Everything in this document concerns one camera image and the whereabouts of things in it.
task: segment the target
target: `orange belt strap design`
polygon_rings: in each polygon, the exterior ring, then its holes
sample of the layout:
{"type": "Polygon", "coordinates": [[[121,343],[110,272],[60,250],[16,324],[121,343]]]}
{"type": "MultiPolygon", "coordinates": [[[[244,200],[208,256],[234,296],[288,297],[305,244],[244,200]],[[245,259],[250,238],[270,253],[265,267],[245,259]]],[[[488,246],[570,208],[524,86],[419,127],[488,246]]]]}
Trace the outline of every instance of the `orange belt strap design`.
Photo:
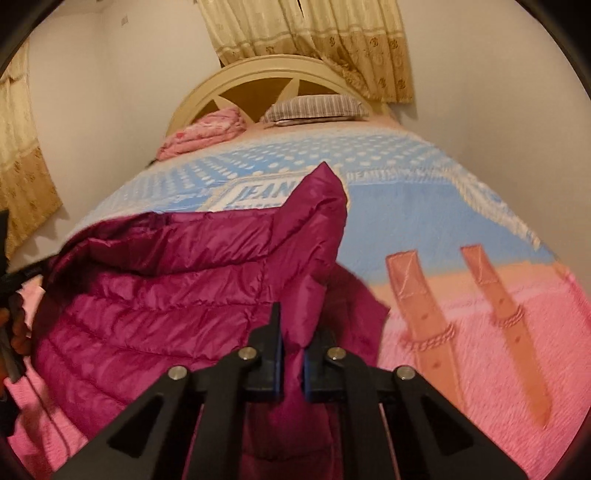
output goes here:
{"type": "Polygon", "coordinates": [[[471,245],[461,250],[474,281],[494,310],[494,324],[503,331],[534,421],[544,427],[550,420],[552,398],[527,329],[525,310],[505,289],[483,246],[471,245]]]}
{"type": "Polygon", "coordinates": [[[464,399],[448,324],[421,269],[416,250],[386,257],[390,286],[407,323],[418,370],[459,410],[464,399]]]}

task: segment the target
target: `arched headboard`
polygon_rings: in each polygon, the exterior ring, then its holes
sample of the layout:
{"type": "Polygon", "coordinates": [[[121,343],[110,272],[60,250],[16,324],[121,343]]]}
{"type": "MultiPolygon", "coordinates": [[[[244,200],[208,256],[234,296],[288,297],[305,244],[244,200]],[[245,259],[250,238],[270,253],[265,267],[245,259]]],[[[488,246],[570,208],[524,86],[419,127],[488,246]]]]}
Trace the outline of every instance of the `arched headboard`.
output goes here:
{"type": "Polygon", "coordinates": [[[370,114],[389,113],[387,105],[361,97],[320,60],[267,55],[237,61],[205,80],[177,108],[167,135],[220,108],[236,105],[253,124],[278,100],[324,93],[358,98],[370,114]]]}

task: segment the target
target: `beige curtain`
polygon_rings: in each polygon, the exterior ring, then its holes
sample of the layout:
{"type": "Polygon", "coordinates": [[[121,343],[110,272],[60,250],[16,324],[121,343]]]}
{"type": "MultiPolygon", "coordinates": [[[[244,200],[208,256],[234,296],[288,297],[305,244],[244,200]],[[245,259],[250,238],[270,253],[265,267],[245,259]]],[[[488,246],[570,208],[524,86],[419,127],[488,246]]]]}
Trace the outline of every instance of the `beige curtain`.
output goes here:
{"type": "Polygon", "coordinates": [[[274,53],[314,55],[297,0],[199,0],[224,65],[274,53]]]}
{"type": "Polygon", "coordinates": [[[300,1],[317,56],[348,84],[369,100],[413,101],[406,36],[396,0],[300,1]]]}
{"type": "Polygon", "coordinates": [[[28,42],[0,77],[0,209],[10,210],[7,255],[61,207],[31,114],[28,42]]]}

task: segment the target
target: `gold curtain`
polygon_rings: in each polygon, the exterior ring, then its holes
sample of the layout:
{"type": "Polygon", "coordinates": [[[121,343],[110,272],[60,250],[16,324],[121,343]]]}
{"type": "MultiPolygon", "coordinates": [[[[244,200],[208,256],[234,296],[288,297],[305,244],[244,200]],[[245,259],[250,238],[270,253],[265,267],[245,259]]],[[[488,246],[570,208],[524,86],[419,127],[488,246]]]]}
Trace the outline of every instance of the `gold curtain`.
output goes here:
{"type": "Polygon", "coordinates": [[[213,47],[224,65],[274,53],[314,56],[297,0],[199,0],[213,47]]]}
{"type": "Polygon", "coordinates": [[[26,42],[0,77],[0,210],[9,209],[11,219],[7,255],[60,207],[31,113],[26,42]]]}
{"type": "Polygon", "coordinates": [[[407,41],[396,0],[300,1],[316,55],[348,84],[369,100],[413,101],[407,41]]]}

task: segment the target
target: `silver bolt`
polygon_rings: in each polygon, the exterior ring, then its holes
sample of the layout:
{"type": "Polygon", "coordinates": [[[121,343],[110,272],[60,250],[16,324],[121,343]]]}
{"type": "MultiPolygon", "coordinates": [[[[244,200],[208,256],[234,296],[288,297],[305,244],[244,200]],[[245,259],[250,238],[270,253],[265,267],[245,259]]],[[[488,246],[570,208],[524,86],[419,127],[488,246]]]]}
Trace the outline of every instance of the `silver bolt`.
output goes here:
{"type": "Polygon", "coordinates": [[[408,365],[403,365],[396,369],[396,374],[400,380],[411,380],[417,374],[413,367],[409,367],[408,365]]]}
{"type": "Polygon", "coordinates": [[[347,350],[339,346],[334,346],[332,348],[329,348],[329,351],[326,352],[326,355],[331,360],[342,360],[347,356],[347,350]]]}
{"type": "Polygon", "coordinates": [[[251,346],[246,346],[238,350],[238,356],[243,360],[252,360],[256,358],[257,353],[258,352],[256,351],[256,348],[253,348],[251,346]]]}
{"type": "Polygon", "coordinates": [[[187,370],[182,365],[177,365],[176,367],[172,367],[170,370],[168,370],[168,376],[173,380],[181,380],[182,378],[185,378],[188,373],[189,370],[187,370]]]}

